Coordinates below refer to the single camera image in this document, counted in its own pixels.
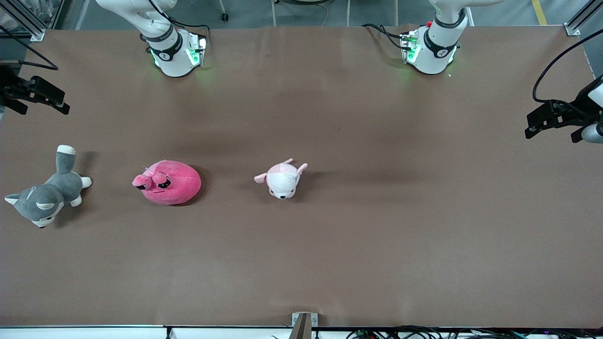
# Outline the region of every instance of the white stuffed animal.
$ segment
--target white stuffed animal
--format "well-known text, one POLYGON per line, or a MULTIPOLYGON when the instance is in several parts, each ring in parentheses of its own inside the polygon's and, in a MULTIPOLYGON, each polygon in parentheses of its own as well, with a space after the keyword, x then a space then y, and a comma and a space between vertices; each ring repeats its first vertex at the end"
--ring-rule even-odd
POLYGON ((268 189, 273 197, 289 199, 295 194, 295 187, 300 181, 300 175, 308 168, 304 163, 300 168, 290 165, 293 159, 289 159, 278 165, 272 166, 268 172, 256 176, 256 183, 268 184, 268 189))

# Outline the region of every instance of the plush tail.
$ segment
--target plush tail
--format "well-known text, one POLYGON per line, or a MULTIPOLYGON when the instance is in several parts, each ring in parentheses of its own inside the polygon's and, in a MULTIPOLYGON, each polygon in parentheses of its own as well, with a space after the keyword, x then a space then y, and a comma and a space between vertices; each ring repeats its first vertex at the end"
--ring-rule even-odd
POLYGON ((69 173, 74 169, 75 149, 61 145, 57 148, 57 173, 69 173))

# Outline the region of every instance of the wire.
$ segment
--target wire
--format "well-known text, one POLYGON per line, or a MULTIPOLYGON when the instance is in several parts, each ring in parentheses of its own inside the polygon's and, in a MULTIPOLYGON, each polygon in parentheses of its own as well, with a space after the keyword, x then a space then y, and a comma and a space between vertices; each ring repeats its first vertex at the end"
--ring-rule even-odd
POLYGON ((398 39, 399 39, 399 38, 400 38, 400 36, 399 36, 399 35, 395 35, 395 34, 393 34, 393 33, 388 32, 388 31, 385 29, 385 27, 384 27, 383 25, 377 26, 377 25, 373 25, 373 24, 364 24, 364 25, 362 25, 362 27, 370 27, 370 28, 374 28, 375 30, 378 30, 378 32, 380 32, 381 34, 384 34, 385 36, 387 36, 387 39, 389 39, 389 40, 390 40, 390 42, 391 42, 391 43, 392 43, 394 46, 396 46, 396 47, 398 47, 398 48, 400 48, 400 49, 403 49, 403 50, 405 50, 405 51, 410 51, 410 50, 411 50, 409 47, 405 47, 405 46, 400 46, 400 45, 398 45, 398 44, 397 44, 397 43, 394 41, 394 39, 392 39, 392 37, 395 37, 395 38, 398 38, 398 39))
POLYGON ((4 33, 8 34, 8 36, 10 36, 11 38, 13 38, 15 41, 17 41, 21 45, 23 45, 25 48, 27 48, 30 51, 32 51, 35 55, 37 55, 40 58, 42 58, 42 60, 46 61, 47 64, 49 64, 50 66, 48 66, 48 65, 42 65, 40 63, 35 63, 35 62, 21 61, 21 60, 18 61, 19 65, 34 66, 34 67, 39 67, 39 68, 50 69, 50 70, 53 70, 53 71, 58 71, 58 66, 57 65, 55 65, 52 61, 48 60, 44 55, 41 55, 38 51, 36 51, 35 49, 33 49, 32 47, 30 47, 26 43, 23 43, 23 41, 21 41, 16 36, 14 36, 13 33, 9 32, 2 25, 0 25, 0 30, 2 30, 4 33))
POLYGON ((325 6, 321 5, 321 4, 315 4, 315 5, 316 5, 316 6, 319 6, 319 7, 323 7, 323 8, 324 8, 324 10, 326 10, 326 11, 327 11, 327 16, 325 16, 325 17, 324 17, 323 24, 321 25, 321 27, 322 27, 322 26, 324 26, 324 23, 325 23, 325 22, 327 22, 327 18, 329 18, 329 9, 328 9, 328 8, 326 8, 325 6))
POLYGON ((163 16, 165 19, 167 19, 168 21, 170 21, 172 24, 176 25, 176 26, 180 26, 182 28, 184 27, 205 27, 205 29, 207 29, 207 38, 209 39, 209 26, 207 25, 187 25, 187 24, 183 24, 180 21, 174 19, 173 17, 165 14, 165 12, 161 9, 159 9, 159 7, 157 7, 157 5, 155 4, 155 2, 153 2, 153 0, 148 0, 149 3, 151 4, 151 6, 153 6, 153 8, 155 8, 155 11, 157 11, 157 13, 161 14, 161 16, 163 16))
MULTIPOLYGON (((540 82, 542 81, 542 79, 545 77, 546 73, 557 62, 557 60, 559 60, 559 59, 562 58, 562 56, 566 55, 572 49, 574 49, 574 48, 582 45, 586 41, 588 41, 588 40, 596 37, 597 35, 599 35, 601 33, 603 33, 603 30, 598 30, 598 31, 594 32, 593 34, 587 36, 586 38, 580 40, 579 42, 574 43, 572 46, 568 47, 568 49, 566 49, 565 51, 561 52, 561 54, 559 54, 556 58, 554 58, 553 61, 551 61, 551 63, 544 69, 544 71, 542 71, 542 74, 540 74, 540 76, 538 77, 538 80, 536 80, 536 83, 534 84, 534 88, 532 89, 532 99, 534 99, 534 101, 536 101, 537 103, 548 103, 548 102, 552 101, 552 99, 549 99, 549 100, 539 99, 536 96, 536 91, 538 90, 538 85, 540 84, 540 82)), ((567 105, 573 107, 572 105, 570 105, 569 103, 566 103, 565 101, 562 101, 562 100, 555 100, 555 101, 558 102, 558 103, 567 104, 567 105)))

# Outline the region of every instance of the gray stuffed dog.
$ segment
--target gray stuffed dog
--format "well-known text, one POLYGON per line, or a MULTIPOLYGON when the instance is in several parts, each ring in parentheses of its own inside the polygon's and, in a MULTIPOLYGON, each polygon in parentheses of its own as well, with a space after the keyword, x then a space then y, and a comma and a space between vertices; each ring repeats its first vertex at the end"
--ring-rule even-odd
POLYGON ((17 211, 39 228, 54 221, 66 203, 73 207, 81 204, 80 192, 92 185, 92 179, 72 172, 75 149, 61 145, 57 148, 57 172, 43 185, 33 186, 21 193, 4 197, 17 211))

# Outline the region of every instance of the black band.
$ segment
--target black band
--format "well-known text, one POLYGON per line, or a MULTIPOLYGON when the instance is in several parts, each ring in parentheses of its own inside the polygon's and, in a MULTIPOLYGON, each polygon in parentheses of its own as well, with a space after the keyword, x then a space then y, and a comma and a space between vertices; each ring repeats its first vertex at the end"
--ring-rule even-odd
POLYGON ((161 49, 155 49, 155 48, 151 48, 151 50, 153 51, 153 54, 155 54, 155 56, 157 56, 159 59, 163 60, 163 61, 172 61, 172 59, 174 58, 174 55, 176 53, 178 53, 178 51, 180 50, 180 48, 182 47, 182 36, 180 35, 180 33, 178 33, 178 39, 176 40, 176 43, 167 49, 164 49, 163 51, 161 49))
POLYGON ((170 24, 168 31, 158 37, 148 37, 148 36, 144 36, 142 34, 140 36, 143 37, 145 39, 145 41, 147 41, 147 42, 161 42, 161 41, 164 41, 165 39, 169 38, 169 36, 172 35, 173 31, 174 31, 174 25, 170 24))
POLYGON ((463 20, 465 19, 465 8, 462 8, 460 12, 458 12, 458 20, 454 23, 454 24, 447 24, 445 22, 439 21, 438 20, 438 16, 435 16, 435 23, 440 26, 440 27, 444 27, 444 28, 456 28, 458 27, 458 25, 461 24, 461 22, 463 22, 463 20))
POLYGON ((458 43, 457 40, 453 45, 447 47, 436 44, 435 42, 431 41, 431 38, 429 37, 429 28, 425 31, 423 40, 425 41, 425 47, 432 51, 434 53, 434 57, 438 59, 445 58, 446 56, 448 56, 458 43))

